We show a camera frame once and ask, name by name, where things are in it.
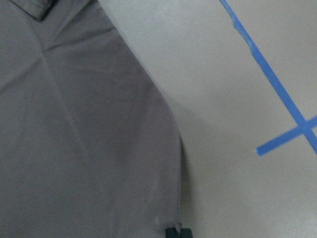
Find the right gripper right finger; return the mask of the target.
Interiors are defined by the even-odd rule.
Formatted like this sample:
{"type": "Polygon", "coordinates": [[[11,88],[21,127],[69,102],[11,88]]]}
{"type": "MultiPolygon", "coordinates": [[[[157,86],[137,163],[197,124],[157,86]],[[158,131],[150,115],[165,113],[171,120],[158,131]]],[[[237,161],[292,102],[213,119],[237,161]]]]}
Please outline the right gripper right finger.
{"type": "Polygon", "coordinates": [[[189,228],[182,228],[180,231],[181,238],[192,238],[192,230],[189,228]]]}

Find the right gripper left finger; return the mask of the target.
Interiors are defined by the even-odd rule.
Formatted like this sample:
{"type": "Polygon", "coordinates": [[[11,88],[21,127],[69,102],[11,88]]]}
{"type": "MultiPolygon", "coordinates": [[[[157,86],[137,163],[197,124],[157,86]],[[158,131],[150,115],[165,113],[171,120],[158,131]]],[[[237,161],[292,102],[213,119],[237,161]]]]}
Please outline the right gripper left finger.
{"type": "Polygon", "coordinates": [[[166,238],[177,238],[177,230],[175,227],[165,229],[166,238]]]}

